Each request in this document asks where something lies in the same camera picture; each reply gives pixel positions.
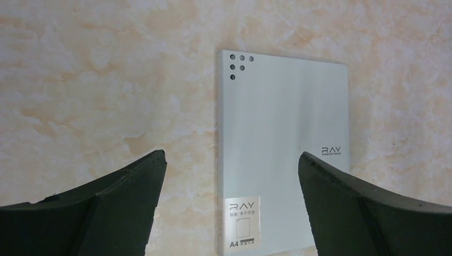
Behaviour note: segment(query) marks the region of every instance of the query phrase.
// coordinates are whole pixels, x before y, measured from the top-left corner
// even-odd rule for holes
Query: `product label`
[[[223,200],[220,241],[223,253],[261,246],[261,213],[259,197],[236,197]]]

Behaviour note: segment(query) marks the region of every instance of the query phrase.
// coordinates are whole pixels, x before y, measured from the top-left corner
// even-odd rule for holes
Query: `black object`
[[[298,176],[319,256],[452,255],[452,207],[382,189],[307,152]]]
[[[0,207],[0,255],[144,255],[165,172],[156,150],[36,204]]]

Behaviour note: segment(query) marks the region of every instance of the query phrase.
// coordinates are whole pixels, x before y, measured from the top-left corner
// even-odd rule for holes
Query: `white sticker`
[[[236,197],[223,200],[220,238],[223,253],[239,252],[261,246],[259,197]]]

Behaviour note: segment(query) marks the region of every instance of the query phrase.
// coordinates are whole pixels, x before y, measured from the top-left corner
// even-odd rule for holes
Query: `marble wall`
[[[1,1],[0,36],[1,205],[162,148],[147,251],[215,255],[220,49],[347,64],[352,173],[452,205],[452,1]]]

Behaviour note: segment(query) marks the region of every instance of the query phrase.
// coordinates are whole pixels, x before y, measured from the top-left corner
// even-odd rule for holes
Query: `hole pattern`
[[[229,57],[231,58],[231,60],[235,60],[235,59],[236,59],[235,54],[231,54]],[[244,61],[244,60],[245,60],[245,56],[240,55],[240,56],[239,56],[239,59],[240,59],[241,61]],[[254,61],[254,57],[253,57],[253,56],[249,56],[249,57],[248,57],[248,60],[249,60],[250,62],[253,62],[253,61]],[[229,68],[230,68],[231,70],[235,70],[235,69],[236,69],[236,65],[231,64],[231,65],[229,66]],[[245,70],[245,66],[244,66],[244,65],[240,65],[240,70],[241,70],[241,71],[244,71],[244,70]],[[231,74],[230,78],[231,78],[231,80],[235,80],[235,79],[236,79],[236,76],[235,76],[234,74]]]

